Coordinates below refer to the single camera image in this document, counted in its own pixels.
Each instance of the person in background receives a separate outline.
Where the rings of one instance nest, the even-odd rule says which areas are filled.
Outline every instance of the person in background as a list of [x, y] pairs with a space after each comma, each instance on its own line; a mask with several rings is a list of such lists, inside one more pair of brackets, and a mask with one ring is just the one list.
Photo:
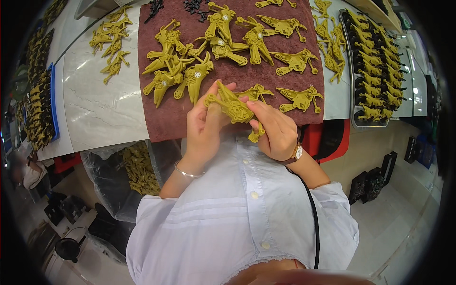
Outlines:
[[[318, 268], [345, 270], [359, 233], [341, 184], [303, 151], [294, 121], [261, 101], [241, 98], [266, 131], [257, 144], [250, 131], [221, 134], [230, 118], [203, 103], [217, 90], [214, 82], [188, 112], [186, 152], [159, 196], [139, 204], [126, 252], [133, 281], [247, 285], [267, 272], [313, 269], [316, 227], [302, 181], [318, 217]], [[258, 132], [257, 120], [250, 125]]]

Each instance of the white table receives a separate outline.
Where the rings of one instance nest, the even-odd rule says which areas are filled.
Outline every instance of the white table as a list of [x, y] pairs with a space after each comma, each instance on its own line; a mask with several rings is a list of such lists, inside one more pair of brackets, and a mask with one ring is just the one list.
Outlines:
[[[106, 21], [106, 19], [97, 21], [79, 36], [94, 20], [87, 17], [74, 20], [74, 12], [78, 3], [78, 0], [70, 0], [52, 25], [56, 30], [51, 43], [49, 63], [56, 60], [75, 38], [77, 40], [56, 65], [56, 105], [60, 138], [38, 152], [40, 159], [149, 138], [142, 106], [137, 54], [140, 7], [148, 3], [148, 0], [134, 1], [130, 4], [133, 8], [127, 10], [133, 24], [127, 26], [130, 36], [122, 39], [122, 51], [131, 52], [125, 56], [130, 65], [122, 64], [119, 75], [114, 75], [107, 85], [103, 84], [106, 74], [99, 72], [107, 66], [107, 58], [101, 58], [104, 51], [98, 51], [93, 55], [92, 48], [88, 44], [92, 38], [92, 31], [96, 30], [101, 21]], [[315, 5], [314, 0], [310, 0], [310, 4]], [[344, 8], [358, 12], [356, 8], [342, 0], [333, 0], [328, 14], [334, 16], [338, 22], [339, 10]], [[333, 29], [330, 19], [328, 19], [328, 29], [330, 31]], [[344, 53], [344, 57], [347, 61], [347, 53]], [[404, 56], [403, 62], [406, 64], [409, 62], [407, 56]], [[337, 80], [329, 82], [334, 73], [326, 67], [323, 67], [323, 75], [325, 80], [323, 118], [349, 118], [350, 75], [348, 65], [342, 73], [339, 84], [337, 84]], [[411, 84], [412, 80], [405, 82], [406, 98], [413, 98]], [[412, 108], [412, 100], [405, 101], [395, 116], [410, 117]]]

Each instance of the brown towel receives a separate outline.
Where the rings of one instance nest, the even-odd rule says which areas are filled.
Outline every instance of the brown towel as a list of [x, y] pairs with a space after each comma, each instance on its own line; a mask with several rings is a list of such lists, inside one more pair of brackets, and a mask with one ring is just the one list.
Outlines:
[[[266, 61], [262, 60], [261, 64], [252, 65], [250, 62], [246, 66], [239, 66], [234, 61], [228, 58], [221, 58], [215, 60], [210, 48], [207, 50], [211, 53], [211, 60], [214, 62], [214, 70], [211, 71], [204, 79], [200, 95], [203, 95], [211, 84], [220, 78], [224, 84], [230, 82], [236, 82], [237, 87], [235, 92], [242, 92], [250, 87], [253, 87], [256, 83], [264, 86], [265, 89], [271, 90], [275, 95], [265, 95], [266, 102], [274, 108], [278, 108], [281, 104], [291, 103], [283, 95], [279, 93], [276, 87], [292, 89], [295, 91], [303, 91], [313, 85], [319, 93], [324, 96], [324, 80], [322, 62], [318, 46], [316, 44], [316, 34], [314, 29], [314, 23], [312, 18], [312, 12], [307, 0], [296, 0], [297, 8], [292, 8], [289, 3], [284, 1], [282, 6], [270, 4], [264, 8], [257, 8], [255, 6], [255, 0], [250, 1], [234, 1], [234, 0], [218, 0], [215, 1], [217, 5], [222, 6], [226, 4], [229, 8], [236, 12], [236, 16], [241, 16], [247, 19], [247, 16], [251, 16], [256, 19], [258, 23], [261, 23], [265, 29], [272, 29], [269, 25], [263, 23], [257, 16], [265, 15], [276, 19], [290, 19], [292, 17], [298, 19], [298, 21], [306, 26], [307, 31], [300, 29], [302, 36], [307, 38], [305, 43], [299, 41], [299, 37], [296, 31], [287, 39], [284, 35], [273, 35], [264, 38], [269, 52], [286, 52], [286, 53], [297, 53], [302, 51], [304, 48], [309, 49], [312, 54], [315, 54], [320, 60], [312, 59], [313, 67], [318, 69], [318, 74], [314, 75], [311, 73], [311, 68], [307, 64], [305, 71], [300, 74], [299, 72], [292, 71], [284, 76], [278, 76], [275, 74], [275, 70], [278, 67], [286, 66], [282, 61], [275, 59], [274, 66], [270, 66]], [[141, 75], [145, 67], [150, 64], [150, 59], [146, 57], [149, 51], [161, 52], [162, 46], [155, 40], [155, 35], [158, 33], [159, 28], [163, 25], [167, 25], [173, 18], [181, 22], [181, 26], [176, 28], [180, 30], [181, 42], [183, 44], [194, 43], [195, 48], [198, 48], [200, 42], [194, 42], [194, 40], [200, 36], [204, 36], [204, 32], [209, 27], [209, 20], [204, 23], [200, 23], [198, 19], [199, 14], [191, 15], [185, 11], [183, 1], [165, 1], [165, 8], [152, 18], [147, 24], [144, 21], [149, 15], [149, 4], [142, 5], [140, 12], [140, 24], [138, 31], [138, 61], [139, 61], [139, 73], [140, 73], [140, 86], [141, 93], [143, 88], [149, 84], [153, 78], [154, 73]], [[208, 6], [205, 1], [201, 3], [201, 10], [207, 11]], [[235, 18], [231, 20], [230, 30], [233, 42], [244, 42], [242, 37], [249, 30], [242, 26], [234, 24]], [[203, 52], [201, 57], [204, 58], [206, 52]], [[250, 59], [250, 53], [244, 51], [239, 53], [240, 55]], [[184, 97], [179, 100], [174, 99], [173, 93], [178, 85], [175, 85], [168, 89], [163, 101], [158, 109], [155, 108], [154, 94], [151, 92], [148, 96], [142, 93], [142, 100], [144, 106], [144, 115], [149, 132], [149, 138], [151, 142], [158, 142], [163, 140], [172, 140], [183, 138], [187, 136], [186, 118], [187, 112], [193, 107], [188, 97], [187, 89], [185, 90]], [[287, 112], [286, 114], [295, 120], [297, 125], [304, 124], [319, 124], [323, 122], [324, 102], [321, 98], [316, 98], [317, 105], [321, 108], [321, 112], [316, 114], [314, 111], [313, 103], [311, 102], [310, 107], [306, 112], [295, 109]], [[230, 129], [249, 129], [248, 124], [236, 124], [231, 126]]]

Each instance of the woman's right hand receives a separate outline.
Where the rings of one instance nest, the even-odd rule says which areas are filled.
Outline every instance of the woman's right hand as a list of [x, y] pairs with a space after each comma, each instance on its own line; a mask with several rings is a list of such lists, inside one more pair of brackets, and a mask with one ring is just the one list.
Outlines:
[[[259, 100], [247, 101], [246, 104], [266, 131], [259, 137], [259, 149], [277, 161], [291, 158], [298, 138], [293, 119]], [[250, 125], [258, 133], [258, 121], [250, 120]]]

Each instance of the woman's hand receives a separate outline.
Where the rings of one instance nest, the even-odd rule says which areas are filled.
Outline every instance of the woman's hand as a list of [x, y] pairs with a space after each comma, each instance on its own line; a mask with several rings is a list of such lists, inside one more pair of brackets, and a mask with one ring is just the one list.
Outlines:
[[[226, 87], [234, 90], [236, 83], [230, 83]], [[220, 147], [220, 129], [230, 122], [219, 104], [210, 104], [209, 108], [204, 106], [204, 99], [210, 93], [218, 93], [217, 81], [187, 113], [187, 150], [178, 167], [186, 172], [184, 169], [192, 165], [193, 169], [187, 171], [194, 175], [200, 174], [204, 164], [215, 156]]]
[[[259, 100], [247, 101], [247, 107], [255, 113], [266, 131], [259, 137], [259, 149], [277, 161], [291, 158], [298, 138], [293, 119]], [[250, 125], [257, 133], [258, 121], [251, 120]]]

